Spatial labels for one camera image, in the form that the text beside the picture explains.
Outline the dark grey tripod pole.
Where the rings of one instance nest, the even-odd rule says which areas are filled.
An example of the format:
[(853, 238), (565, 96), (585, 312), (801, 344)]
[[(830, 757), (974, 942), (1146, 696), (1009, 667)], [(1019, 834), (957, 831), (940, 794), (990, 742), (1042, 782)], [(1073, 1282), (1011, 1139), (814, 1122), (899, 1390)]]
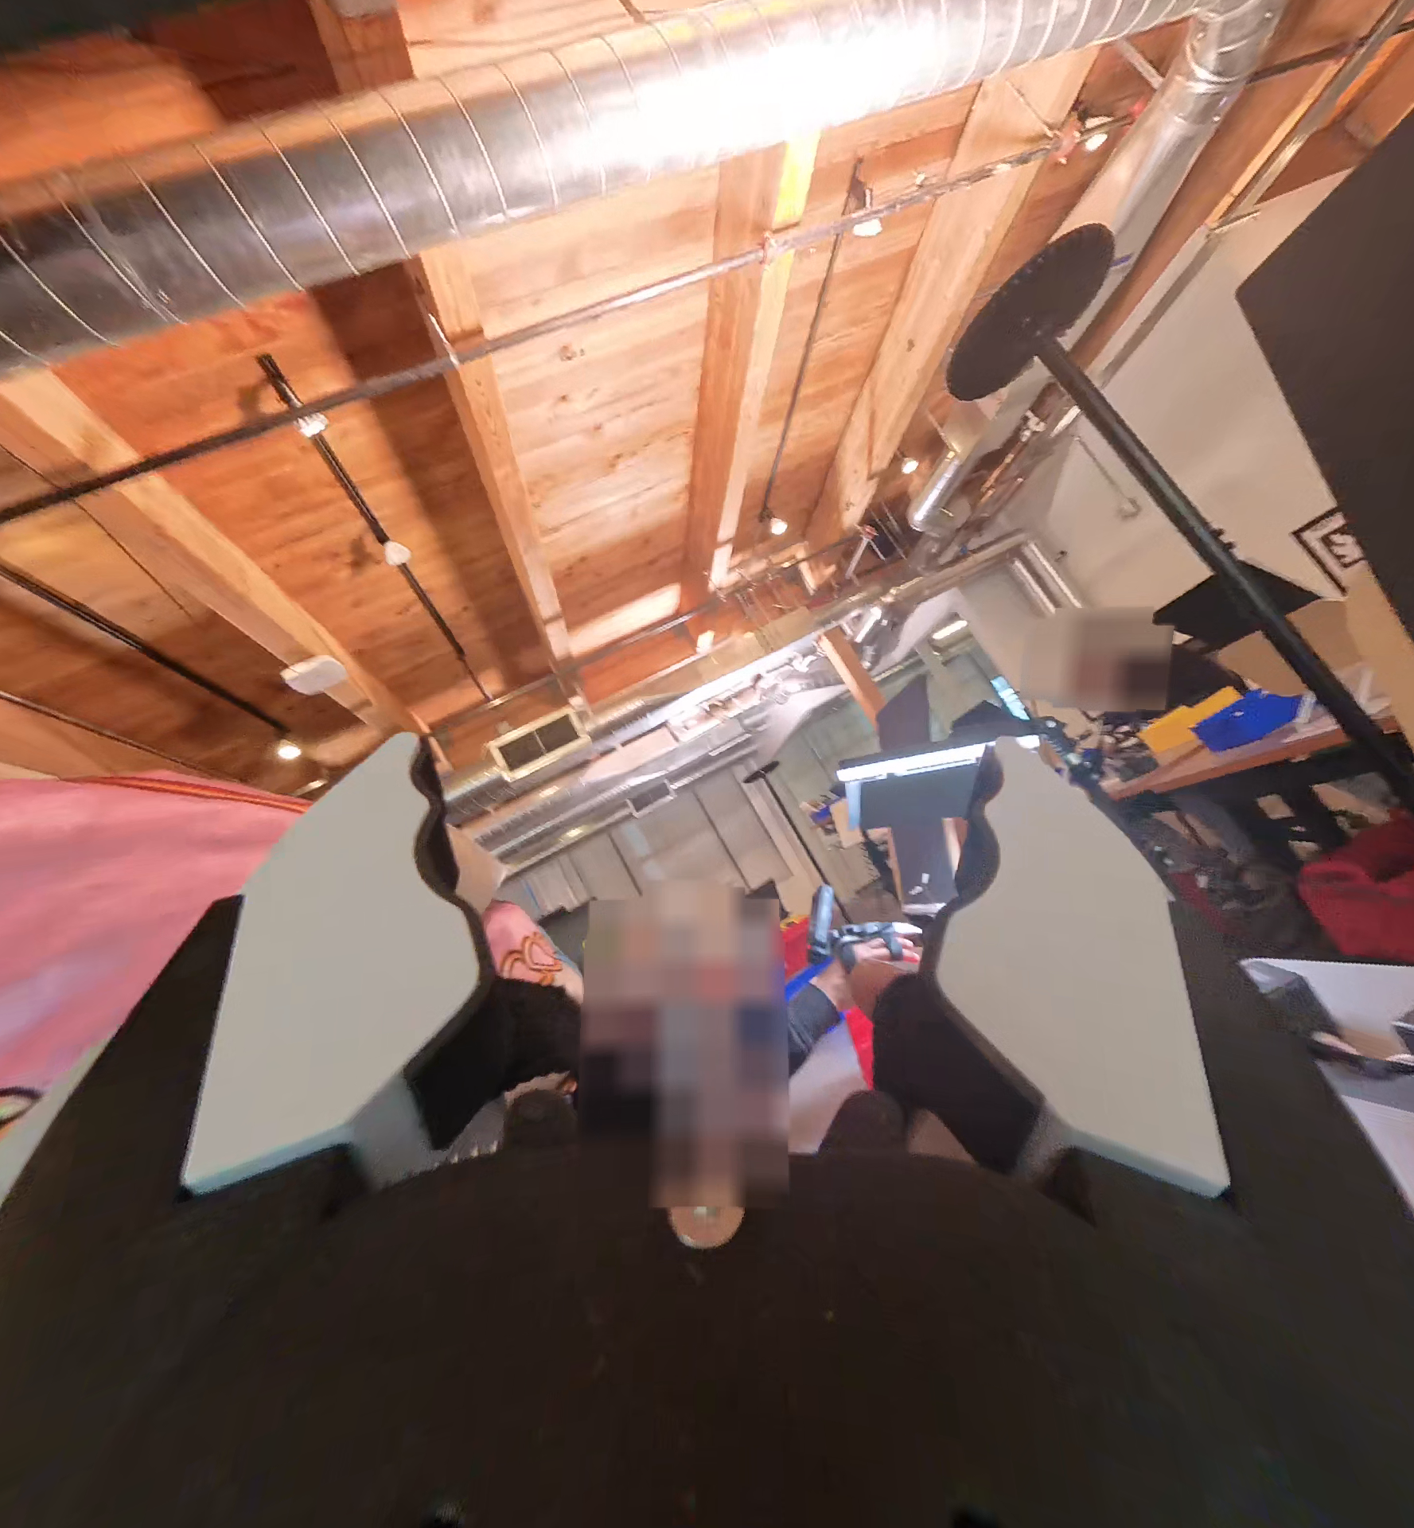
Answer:
[(1347, 682), (1289, 620), (1279, 603), (1252, 576), (1217, 528), (1192, 503), (1150, 447), (1121, 416), (1098, 383), (1063, 344), (1109, 275), (1115, 236), (1092, 221), (1048, 242), (1022, 263), (961, 333), (945, 368), (945, 387), (959, 400), (1001, 391), (1030, 366), (1040, 364), (1078, 404), (1113, 454), (1146, 489), (1163, 516), (1210, 568), (1233, 605), (1254, 620), (1302, 684), (1333, 721), (1370, 757), (1414, 815), (1414, 765), (1387, 742), (1385, 732), (1356, 701)]

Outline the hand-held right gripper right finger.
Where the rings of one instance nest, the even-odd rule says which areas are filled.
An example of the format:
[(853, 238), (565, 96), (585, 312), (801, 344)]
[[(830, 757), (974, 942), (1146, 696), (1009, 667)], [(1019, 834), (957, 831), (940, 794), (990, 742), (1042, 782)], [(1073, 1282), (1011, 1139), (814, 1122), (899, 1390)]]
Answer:
[(1022, 738), (980, 755), (955, 896), (876, 1002), (874, 1085), (1032, 1186), (1092, 1155), (1229, 1189), (1169, 890)]

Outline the blue storage crate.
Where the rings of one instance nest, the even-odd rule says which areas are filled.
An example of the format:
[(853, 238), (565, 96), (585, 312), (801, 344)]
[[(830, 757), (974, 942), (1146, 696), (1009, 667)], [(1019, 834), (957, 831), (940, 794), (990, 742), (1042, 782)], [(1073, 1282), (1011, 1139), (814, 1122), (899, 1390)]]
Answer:
[(1254, 688), (1198, 719), (1192, 730), (1206, 750), (1227, 753), (1285, 730), (1296, 721), (1300, 709), (1302, 696)]

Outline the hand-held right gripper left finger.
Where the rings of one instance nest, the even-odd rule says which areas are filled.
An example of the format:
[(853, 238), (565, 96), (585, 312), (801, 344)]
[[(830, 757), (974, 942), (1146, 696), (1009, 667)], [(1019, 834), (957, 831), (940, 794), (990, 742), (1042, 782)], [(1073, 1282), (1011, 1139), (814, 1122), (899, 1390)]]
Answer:
[(494, 1149), (507, 1095), (579, 1068), (561, 985), (500, 977), (428, 740), (394, 734), (301, 813), (239, 896), (181, 1186), (343, 1149), (372, 1188)]

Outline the red base block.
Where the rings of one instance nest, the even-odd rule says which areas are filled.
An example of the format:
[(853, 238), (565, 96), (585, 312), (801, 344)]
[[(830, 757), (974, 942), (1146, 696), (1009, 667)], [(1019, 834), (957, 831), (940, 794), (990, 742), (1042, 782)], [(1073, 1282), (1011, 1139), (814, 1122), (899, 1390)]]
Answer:
[(1414, 817), (1397, 811), (1308, 861), (1296, 888), (1337, 950), (1414, 964)]

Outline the wooden work table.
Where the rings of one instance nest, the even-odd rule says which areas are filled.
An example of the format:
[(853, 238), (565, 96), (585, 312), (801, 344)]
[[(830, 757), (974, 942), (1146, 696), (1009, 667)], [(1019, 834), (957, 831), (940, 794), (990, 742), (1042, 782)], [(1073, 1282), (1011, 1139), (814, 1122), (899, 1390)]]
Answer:
[(1291, 726), (1219, 753), (1196, 748), (1103, 790), (1138, 815), (1181, 811), (1213, 829), (1233, 856), (1293, 875), (1302, 867), (1300, 846), (1325, 854), (1347, 844), (1339, 809), (1323, 800), (1321, 788), (1358, 775), (1381, 777), (1381, 771), (1339, 726), (1323, 723)]

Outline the small black white wall marker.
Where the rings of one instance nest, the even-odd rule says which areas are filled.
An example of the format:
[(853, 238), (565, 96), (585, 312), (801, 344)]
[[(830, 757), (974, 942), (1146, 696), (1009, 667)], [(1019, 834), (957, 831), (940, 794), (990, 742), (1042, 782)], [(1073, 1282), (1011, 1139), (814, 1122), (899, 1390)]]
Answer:
[(1291, 535), (1341, 597), (1370, 574), (1366, 551), (1341, 506), (1314, 514)]

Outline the light panel on stand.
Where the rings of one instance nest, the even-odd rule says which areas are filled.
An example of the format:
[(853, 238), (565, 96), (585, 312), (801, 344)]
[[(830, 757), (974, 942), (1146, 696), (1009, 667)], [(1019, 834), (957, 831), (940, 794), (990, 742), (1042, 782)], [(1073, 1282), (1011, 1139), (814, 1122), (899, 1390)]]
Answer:
[(986, 742), (945, 742), (843, 761), (835, 779), (845, 786), (851, 825), (876, 831), (963, 819), (988, 750)]

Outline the yellow storage crate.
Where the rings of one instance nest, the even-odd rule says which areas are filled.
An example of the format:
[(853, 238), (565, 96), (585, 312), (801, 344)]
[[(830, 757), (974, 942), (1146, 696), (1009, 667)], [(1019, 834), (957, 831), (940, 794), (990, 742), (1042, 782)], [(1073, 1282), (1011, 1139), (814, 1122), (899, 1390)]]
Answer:
[(1223, 686), (1194, 703), (1185, 703), (1163, 715), (1156, 715), (1156, 719), (1144, 723), (1136, 730), (1136, 736), (1146, 750), (1154, 753), (1159, 765), (1183, 759), (1204, 746), (1196, 734), (1196, 726), (1240, 697), (1242, 690)]

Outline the ceiling air vent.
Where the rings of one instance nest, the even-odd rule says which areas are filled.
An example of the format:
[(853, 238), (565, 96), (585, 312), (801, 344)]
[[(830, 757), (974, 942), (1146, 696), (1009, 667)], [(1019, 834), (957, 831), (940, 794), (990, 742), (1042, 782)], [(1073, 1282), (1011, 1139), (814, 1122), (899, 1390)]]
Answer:
[(567, 705), (490, 738), (486, 755), (504, 779), (517, 780), (588, 748), (590, 742), (585, 717)]

